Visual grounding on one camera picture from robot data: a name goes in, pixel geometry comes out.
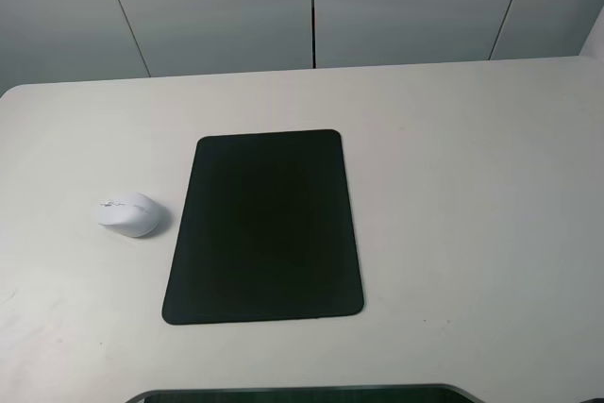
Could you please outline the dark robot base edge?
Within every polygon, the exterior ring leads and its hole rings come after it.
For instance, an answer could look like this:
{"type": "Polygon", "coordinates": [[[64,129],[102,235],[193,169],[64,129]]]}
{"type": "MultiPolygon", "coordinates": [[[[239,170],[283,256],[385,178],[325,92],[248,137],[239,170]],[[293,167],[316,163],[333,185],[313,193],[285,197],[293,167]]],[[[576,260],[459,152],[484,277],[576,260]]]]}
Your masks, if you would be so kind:
{"type": "Polygon", "coordinates": [[[156,390],[134,396],[128,402],[478,402],[478,399],[453,386],[418,384],[156,390]]]}

